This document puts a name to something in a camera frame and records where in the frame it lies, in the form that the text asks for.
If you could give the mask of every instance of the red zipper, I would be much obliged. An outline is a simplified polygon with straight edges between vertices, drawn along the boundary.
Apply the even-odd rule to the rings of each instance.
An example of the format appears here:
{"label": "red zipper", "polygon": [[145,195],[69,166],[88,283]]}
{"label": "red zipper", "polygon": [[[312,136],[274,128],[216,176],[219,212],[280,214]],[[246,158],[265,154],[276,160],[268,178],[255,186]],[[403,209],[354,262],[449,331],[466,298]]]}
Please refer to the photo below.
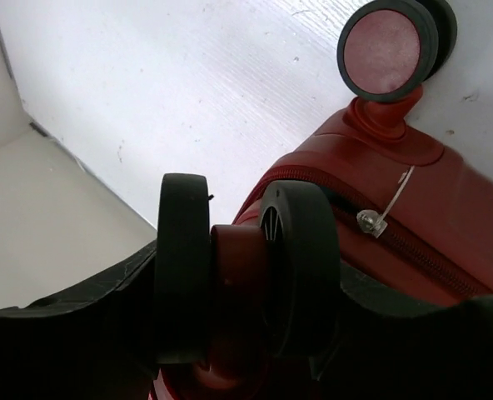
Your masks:
{"label": "red zipper", "polygon": [[[241,216],[248,207],[256,200],[259,200],[271,182],[278,180],[297,180],[315,183],[333,191],[359,211],[377,209],[377,206],[358,191],[326,172],[308,167],[275,167],[266,173],[256,185],[238,215]],[[355,230],[361,233],[357,224],[356,213],[349,212],[336,204],[332,204],[332,209],[339,223],[344,223],[349,228],[355,228]],[[466,275],[466,272],[463,272],[448,258],[420,240],[398,222],[388,216],[386,221],[388,222],[386,230],[379,238],[368,235],[371,240],[380,241],[392,252],[410,261],[416,268],[424,271],[463,298],[492,294],[492,291],[483,284],[467,282],[467,278],[463,276],[464,274]]]}

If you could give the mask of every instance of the suitcase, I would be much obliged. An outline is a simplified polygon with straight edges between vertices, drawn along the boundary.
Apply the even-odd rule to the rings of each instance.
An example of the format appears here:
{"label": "suitcase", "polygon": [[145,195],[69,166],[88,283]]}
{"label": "suitcase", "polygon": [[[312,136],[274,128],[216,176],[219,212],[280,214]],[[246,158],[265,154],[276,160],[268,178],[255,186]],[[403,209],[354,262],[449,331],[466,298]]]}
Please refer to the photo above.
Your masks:
{"label": "suitcase", "polygon": [[[363,35],[371,35],[372,28],[387,30],[377,37],[396,36],[389,30],[393,22],[385,13],[410,18],[416,30],[429,25],[430,15],[421,3],[442,6],[442,19],[432,13],[440,40],[429,37],[424,43],[422,29],[418,32],[421,48],[437,47],[431,52],[437,54],[432,57],[434,62],[420,59],[394,91],[380,92],[376,83],[360,81],[357,72],[349,72],[360,61],[376,62],[374,56],[352,47],[360,47],[359,43],[365,41]],[[380,22],[371,18],[377,13],[381,14]],[[363,26],[367,18],[372,27]],[[441,28],[437,23],[440,20],[450,22]],[[272,165],[234,223],[256,221],[260,198],[273,181],[315,183],[330,200],[338,222],[341,257],[346,263],[391,288],[440,305],[492,294],[493,182],[468,165],[458,152],[404,120],[423,95],[421,82],[448,58],[455,32],[453,12],[440,0],[378,0],[360,9],[343,29],[338,48],[341,74],[358,96],[346,109],[328,118],[299,148]],[[367,44],[369,54],[373,45]],[[424,56],[431,57],[421,51],[421,58]],[[428,67],[419,70],[424,64]],[[378,78],[378,71],[371,69],[367,76]],[[396,85],[392,80],[388,83],[390,88]]]}

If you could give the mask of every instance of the black wheel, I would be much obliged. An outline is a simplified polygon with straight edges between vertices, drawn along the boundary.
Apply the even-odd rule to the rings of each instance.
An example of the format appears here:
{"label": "black wheel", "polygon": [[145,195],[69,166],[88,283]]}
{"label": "black wheel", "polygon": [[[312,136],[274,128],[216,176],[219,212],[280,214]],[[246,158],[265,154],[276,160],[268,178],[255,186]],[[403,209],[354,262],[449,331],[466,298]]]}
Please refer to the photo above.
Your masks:
{"label": "black wheel", "polygon": [[322,190],[308,182],[267,188],[260,225],[271,242],[271,286],[264,317],[279,357],[310,357],[333,335],[340,294],[336,222]]}
{"label": "black wheel", "polygon": [[158,363],[191,363],[205,356],[210,298],[209,223],[206,179],[165,175],[154,274]]}
{"label": "black wheel", "polygon": [[428,74],[431,78],[448,61],[457,41],[457,20],[454,10],[446,0],[416,0],[422,4],[436,22],[439,33],[437,59]]}
{"label": "black wheel", "polygon": [[346,23],[337,62],[357,96],[393,103],[430,76],[438,51],[436,21],[426,7],[415,0],[375,0]]}

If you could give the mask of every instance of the zipper pull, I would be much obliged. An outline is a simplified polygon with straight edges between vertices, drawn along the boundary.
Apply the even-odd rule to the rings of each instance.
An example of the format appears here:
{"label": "zipper pull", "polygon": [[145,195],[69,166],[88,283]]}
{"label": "zipper pull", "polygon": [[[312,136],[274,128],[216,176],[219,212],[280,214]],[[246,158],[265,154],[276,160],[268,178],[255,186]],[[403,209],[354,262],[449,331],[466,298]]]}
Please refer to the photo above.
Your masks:
{"label": "zipper pull", "polygon": [[398,200],[398,198],[404,191],[404,188],[409,182],[411,178],[411,174],[413,173],[414,170],[415,170],[415,166],[412,165],[410,169],[402,173],[400,181],[398,181],[400,186],[398,187],[395,196],[392,198],[391,202],[387,206],[386,210],[382,213],[382,215],[380,215],[377,211],[374,210],[362,210],[357,214],[356,216],[357,224],[364,233],[368,233],[377,239],[387,229],[387,225],[388,225],[388,223],[386,222],[387,214],[393,208],[393,206],[396,203],[396,200]]}

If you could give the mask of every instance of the white floor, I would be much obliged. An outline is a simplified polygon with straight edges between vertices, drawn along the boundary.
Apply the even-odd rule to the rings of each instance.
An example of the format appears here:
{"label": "white floor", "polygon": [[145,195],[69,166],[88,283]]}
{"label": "white floor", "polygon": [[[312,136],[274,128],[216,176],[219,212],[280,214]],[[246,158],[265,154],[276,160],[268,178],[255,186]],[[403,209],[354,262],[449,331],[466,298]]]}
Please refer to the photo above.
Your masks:
{"label": "white floor", "polygon": [[[256,180],[351,94],[338,34],[366,0],[0,0],[25,109],[153,225],[163,173],[208,176],[227,223]],[[493,2],[411,121],[493,178]]]}

